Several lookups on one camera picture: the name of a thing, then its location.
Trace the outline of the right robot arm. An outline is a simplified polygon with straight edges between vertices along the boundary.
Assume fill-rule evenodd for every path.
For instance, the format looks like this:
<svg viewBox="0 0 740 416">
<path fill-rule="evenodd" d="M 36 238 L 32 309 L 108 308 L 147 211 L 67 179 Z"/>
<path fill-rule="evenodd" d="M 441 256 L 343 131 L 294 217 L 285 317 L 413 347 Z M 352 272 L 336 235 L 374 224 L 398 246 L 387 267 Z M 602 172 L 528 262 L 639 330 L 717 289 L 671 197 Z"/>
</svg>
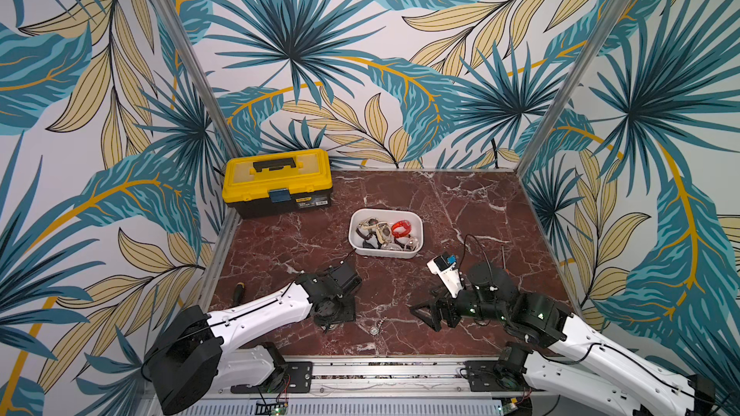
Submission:
<svg viewBox="0 0 740 416">
<path fill-rule="evenodd" d="M 545 391 L 608 415 L 712 415 L 715 385 L 673 373 L 605 337 L 564 304 L 525 292 L 489 263 L 461 275 L 448 256 L 428 264 L 443 287 L 410 313 L 435 331 L 464 318 L 501 323 L 512 336 L 496 360 L 472 361 L 474 391 Z"/>
</svg>

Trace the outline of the cream square-face watch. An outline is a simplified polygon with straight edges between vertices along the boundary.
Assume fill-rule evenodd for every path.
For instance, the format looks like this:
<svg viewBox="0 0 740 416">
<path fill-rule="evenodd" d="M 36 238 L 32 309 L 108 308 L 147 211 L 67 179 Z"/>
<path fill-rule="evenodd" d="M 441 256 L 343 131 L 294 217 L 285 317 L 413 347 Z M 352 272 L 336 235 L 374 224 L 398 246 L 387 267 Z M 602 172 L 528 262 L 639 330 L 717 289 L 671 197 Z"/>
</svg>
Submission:
<svg viewBox="0 0 740 416">
<path fill-rule="evenodd" d="M 376 237 L 381 245 L 393 242 L 393 234 L 388 223 L 378 223 L 376 226 Z"/>
</svg>

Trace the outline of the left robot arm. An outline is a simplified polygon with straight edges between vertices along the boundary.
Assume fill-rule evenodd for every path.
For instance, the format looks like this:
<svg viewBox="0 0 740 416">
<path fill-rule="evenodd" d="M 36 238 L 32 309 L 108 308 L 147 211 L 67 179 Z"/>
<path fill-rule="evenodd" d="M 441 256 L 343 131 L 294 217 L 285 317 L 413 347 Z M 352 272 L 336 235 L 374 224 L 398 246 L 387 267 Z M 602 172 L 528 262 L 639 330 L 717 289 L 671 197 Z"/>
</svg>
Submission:
<svg viewBox="0 0 740 416">
<path fill-rule="evenodd" d="M 178 414 L 209 392 L 280 383 L 285 361 L 275 346 L 248 348 L 242 358 L 233 353 L 306 319 L 322 329 L 354 322 L 360 286 L 355 269 L 340 265 L 302 273 L 270 295 L 225 310 L 206 313 L 197 305 L 182 310 L 154 341 L 142 366 L 162 412 Z"/>
</svg>

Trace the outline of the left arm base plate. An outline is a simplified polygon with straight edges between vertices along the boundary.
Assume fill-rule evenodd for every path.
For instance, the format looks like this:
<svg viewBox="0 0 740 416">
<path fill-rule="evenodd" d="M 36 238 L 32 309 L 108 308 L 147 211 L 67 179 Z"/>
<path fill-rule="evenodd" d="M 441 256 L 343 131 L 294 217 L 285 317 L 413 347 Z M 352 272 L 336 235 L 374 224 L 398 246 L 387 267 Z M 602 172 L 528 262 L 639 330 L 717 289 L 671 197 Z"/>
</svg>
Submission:
<svg viewBox="0 0 740 416">
<path fill-rule="evenodd" d="M 278 394 L 279 391 L 288 394 L 308 394 L 313 378 L 313 363 L 311 361 L 286 362 L 277 366 L 277 369 L 267 377 L 263 383 L 250 385 L 235 385 L 231 387 L 232 394 Z"/>
</svg>

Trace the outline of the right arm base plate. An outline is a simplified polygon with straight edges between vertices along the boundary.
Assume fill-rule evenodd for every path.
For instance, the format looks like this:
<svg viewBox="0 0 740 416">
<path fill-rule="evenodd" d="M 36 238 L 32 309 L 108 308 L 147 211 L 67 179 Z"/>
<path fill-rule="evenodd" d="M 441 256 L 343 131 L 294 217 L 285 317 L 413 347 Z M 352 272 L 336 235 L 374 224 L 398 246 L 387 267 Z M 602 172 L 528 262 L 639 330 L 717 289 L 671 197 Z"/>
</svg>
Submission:
<svg viewBox="0 0 740 416">
<path fill-rule="evenodd" d="M 520 392 L 533 389 L 524 379 L 522 364 L 497 360 L 470 360 L 464 362 L 462 376 L 471 392 Z"/>
</svg>

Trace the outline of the rose gold brown-strap watch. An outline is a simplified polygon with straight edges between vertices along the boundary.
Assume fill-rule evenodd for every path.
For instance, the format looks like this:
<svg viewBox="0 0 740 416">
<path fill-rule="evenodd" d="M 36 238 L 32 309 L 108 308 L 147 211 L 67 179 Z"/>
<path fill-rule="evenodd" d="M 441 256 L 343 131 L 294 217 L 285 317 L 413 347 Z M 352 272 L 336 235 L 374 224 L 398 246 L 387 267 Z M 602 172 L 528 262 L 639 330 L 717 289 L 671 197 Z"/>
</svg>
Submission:
<svg viewBox="0 0 740 416">
<path fill-rule="evenodd" d="M 368 240 L 373 236 L 373 231 L 367 225 L 360 223 L 356 228 L 356 234 L 363 240 Z"/>
</svg>

